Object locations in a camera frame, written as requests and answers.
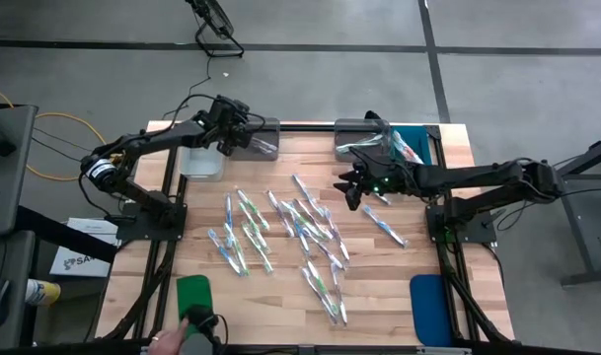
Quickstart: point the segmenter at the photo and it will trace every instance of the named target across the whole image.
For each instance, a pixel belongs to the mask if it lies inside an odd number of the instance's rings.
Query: yellow cable
[[[0,92],[0,97],[2,99],[4,99],[4,101],[6,102],[6,104],[8,104],[8,106],[10,108],[15,108],[13,106],[13,104],[11,103],[10,100],[8,100],[8,98],[2,94]],[[94,128],[94,126],[92,126],[88,121],[79,118],[75,115],[69,114],[69,113],[63,113],[63,112],[45,112],[45,113],[40,113],[37,116],[35,116],[35,118],[41,118],[41,117],[46,117],[46,116],[57,116],[57,117],[64,117],[64,118],[68,118],[68,119],[72,119],[75,120],[79,123],[83,123],[85,124],[86,127],[90,128],[90,130],[92,132],[94,132],[94,134],[96,134],[96,136],[101,140],[101,142],[103,142],[103,144],[107,144],[107,142],[105,141],[105,139],[103,138],[103,136],[101,135],[101,133],[99,133],[98,130],[96,130],[96,128]],[[50,180],[54,180],[54,181],[74,181],[76,180],[78,177],[55,177],[55,176],[50,176],[50,175],[46,175],[43,173],[38,172],[35,168],[31,167],[30,165],[26,164],[26,168],[33,174],[35,174],[36,176],[40,177],[40,178],[46,178],[46,179],[50,179]]]
[[[13,106],[13,103],[11,103],[11,101],[10,101],[10,100],[8,100],[8,98],[6,97],[6,95],[4,95],[4,94],[0,93],[0,98],[4,99],[4,101],[6,102],[6,104],[8,104],[8,106],[10,106],[11,108],[15,108],[15,107]]]

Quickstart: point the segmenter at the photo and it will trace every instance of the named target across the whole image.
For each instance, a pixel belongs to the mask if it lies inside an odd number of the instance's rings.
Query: gray concrete floor
[[[247,43],[425,45],[415,0],[220,3],[237,39]],[[601,0],[427,4],[439,45],[601,47]],[[5,0],[0,38],[191,42],[191,16],[178,0]],[[205,78],[205,63],[200,51],[0,48],[0,90],[40,111],[82,116],[110,140],[175,107],[190,85]],[[468,125],[477,163],[519,156],[555,162],[601,139],[601,57],[440,55],[439,63],[451,121]],[[281,119],[334,120],[373,109],[395,122],[439,121],[424,53],[258,51],[242,60],[214,60],[210,74],[201,92],[240,99]],[[71,121],[42,118],[37,126],[87,147],[98,143]],[[83,154],[36,136],[76,157]],[[76,163],[39,146],[30,159],[51,174],[78,172]],[[109,197],[91,194],[115,209]],[[75,183],[31,174],[22,203],[58,220],[100,216]],[[561,205],[528,211],[498,235],[517,339],[601,351],[601,283],[568,290],[559,284],[582,271]],[[96,299],[77,302],[46,316],[50,331],[59,334],[48,340],[85,334],[91,312],[84,310]]]

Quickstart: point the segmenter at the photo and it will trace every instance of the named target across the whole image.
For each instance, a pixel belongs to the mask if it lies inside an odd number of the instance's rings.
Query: human hand
[[[149,355],[178,355],[186,339],[188,319],[183,319],[175,330],[160,330],[149,345]]]

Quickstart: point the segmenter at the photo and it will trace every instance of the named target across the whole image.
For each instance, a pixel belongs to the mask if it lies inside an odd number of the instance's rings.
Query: green pad
[[[178,285],[178,311],[180,318],[192,305],[207,306],[212,309],[212,292],[210,280],[203,275],[182,277],[177,280]],[[199,331],[190,325],[186,337]]]

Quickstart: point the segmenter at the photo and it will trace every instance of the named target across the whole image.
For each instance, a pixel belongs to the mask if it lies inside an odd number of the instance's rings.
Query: wooden tabletop
[[[166,124],[152,121],[148,130],[161,129]],[[448,167],[471,166],[474,160],[465,125],[441,124],[440,129]],[[147,189],[160,189],[167,155],[162,152],[142,157],[135,181]],[[190,182],[186,195],[187,225],[184,239],[178,243],[165,328],[178,324],[176,279],[202,274],[210,279],[215,313],[228,321],[230,343],[420,344],[413,328],[410,279],[418,274],[439,273],[436,249],[425,230],[424,205],[411,197],[394,196],[396,201],[392,206],[385,206],[372,196],[363,199],[363,203],[371,205],[385,222],[410,241],[409,248],[399,248],[361,209],[349,211],[343,194],[333,188],[337,175],[349,169],[350,164],[335,160],[333,133],[282,132],[276,162],[227,161],[221,181]],[[300,273],[303,254],[298,240],[285,236],[263,194],[271,189],[279,200],[302,198],[291,174],[299,174],[320,204],[331,209],[350,252],[350,266],[340,277],[348,312],[346,328],[330,325],[319,300]],[[213,228],[223,236],[223,195],[237,187],[248,193],[272,226],[270,232],[263,234],[271,248],[269,259],[275,270],[272,275],[264,273],[260,259],[240,229],[235,228],[235,234],[247,254],[249,277],[239,278],[206,235],[207,230]],[[478,189],[454,190],[459,196],[478,192]],[[236,227],[245,217],[238,203],[233,207]],[[115,257],[97,336],[112,330],[138,297],[149,245],[148,242],[131,243]],[[335,243],[329,247],[339,254]],[[474,298],[500,331],[512,338],[495,260],[478,245],[464,245],[464,250]],[[317,251],[312,255],[327,286],[333,289],[328,261]],[[146,331],[154,316],[155,297],[149,305]],[[461,329],[466,334],[460,301],[457,308]]]

